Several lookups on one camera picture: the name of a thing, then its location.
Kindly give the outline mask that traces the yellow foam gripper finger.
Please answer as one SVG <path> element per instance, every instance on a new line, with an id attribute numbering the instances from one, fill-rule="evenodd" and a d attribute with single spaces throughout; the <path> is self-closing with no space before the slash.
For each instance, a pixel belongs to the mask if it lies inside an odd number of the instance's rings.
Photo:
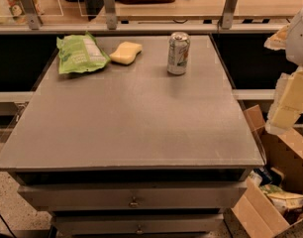
<path id="1" fill-rule="evenodd" d="M 302 114 L 303 66 L 299 66 L 293 73 L 283 73 L 277 80 L 265 129 L 272 135 L 283 134 L 293 127 Z"/>
<path id="2" fill-rule="evenodd" d="M 265 41 L 264 46 L 267 49 L 274 51 L 284 50 L 286 48 L 288 28 L 289 28 L 288 25 L 282 27 L 280 30 L 278 30 L 276 33 L 274 33 L 271 37 L 269 37 Z"/>

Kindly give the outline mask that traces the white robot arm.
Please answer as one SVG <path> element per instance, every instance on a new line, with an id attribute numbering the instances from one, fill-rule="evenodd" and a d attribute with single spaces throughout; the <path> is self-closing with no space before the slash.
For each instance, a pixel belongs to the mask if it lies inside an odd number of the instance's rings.
<path id="1" fill-rule="evenodd" d="M 303 7 L 292 21 L 268 38 L 264 46 L 285 50 L 286 58 L 297 65 L 291 74 L 283 73 L 277 80 L 274 101 L 270 105 L 265 129 L 280 135 L 291 129 L 303 114 Z"/>

